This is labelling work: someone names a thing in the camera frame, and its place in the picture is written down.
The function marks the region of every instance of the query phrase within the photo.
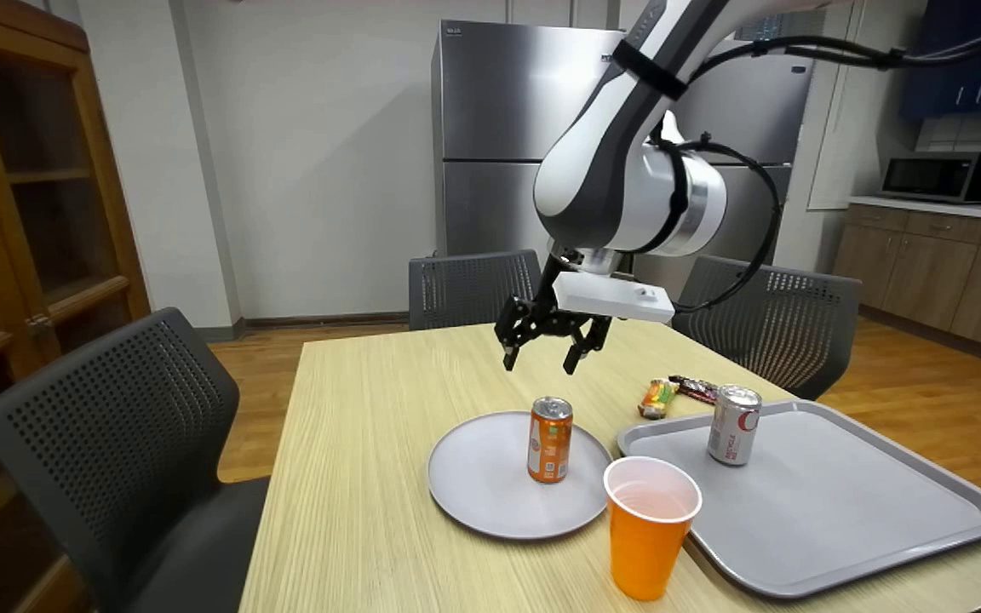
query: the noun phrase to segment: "refrigerator door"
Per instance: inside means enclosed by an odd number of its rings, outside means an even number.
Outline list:
[[[811,62],[793,53],[737,58],[703,74],[673,118],[686,138],[710,132],[754,159],[790,163],[806,101]]]
[[[765,225],[770,225],[770,195],[764,182],[746,168],[718,168],[727,182],[727,221],[714,233],[711,243],[705,243],[703,253],[727,256],[727,260],[754,260]],[[790,168],[765,168],[765,174],[778,185],[778,195],[785,196],[790,187]],[[695,256],[687,260],[654,260],[639,256],[634,264],[634,276],[644,284],[657,284],[669,288],[669,296],[682,296],[687,276],[690,276]]]
[[[445,163],[438,214],[438,253],[551,253],[551,238],[530,208],[539,163]]]
[[[615,32],[442,21],[438,159],[543,159],[597,90]]]

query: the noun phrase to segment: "microwave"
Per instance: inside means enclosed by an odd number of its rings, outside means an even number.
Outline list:
[[[883,195],[981,203],[981,152],[892,155]]]

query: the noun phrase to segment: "floor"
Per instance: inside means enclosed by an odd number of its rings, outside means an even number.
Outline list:
[[[216,340],[216,353],[243,385],[243,410],[221,457],[221,477],[245,479],[270,472],[301,344],[403,328],[394,315],[275,322],[248,328],[237,340]],[[979,353],[861,315],[853,363],[821,402],[981,487]]]

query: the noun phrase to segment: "dark gray chair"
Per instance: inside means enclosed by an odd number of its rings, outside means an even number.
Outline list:
[[[237,611],[267,479],[217,482],[237,385],[161,309],[0,394],[0,462],[99,611]]]
[[[705,303],[743,272],[746,263],[699,256],[677,303]],[[858,288],[858,279],[764,264],[731,298],[673,313],[671,328],[800,398],[818,398],[849,369]]]
[[[512,294],[539,288],[536,253],[430,256],[409,263],[409,328],[464,328],[497,321]]]

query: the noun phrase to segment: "orange plastic cup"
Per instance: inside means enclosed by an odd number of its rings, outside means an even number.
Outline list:
[[[703,508],[699,482],[654,457],[625,457],[603,470],[610,497],[614,583],[631,598],[662,598],[686,533]]]

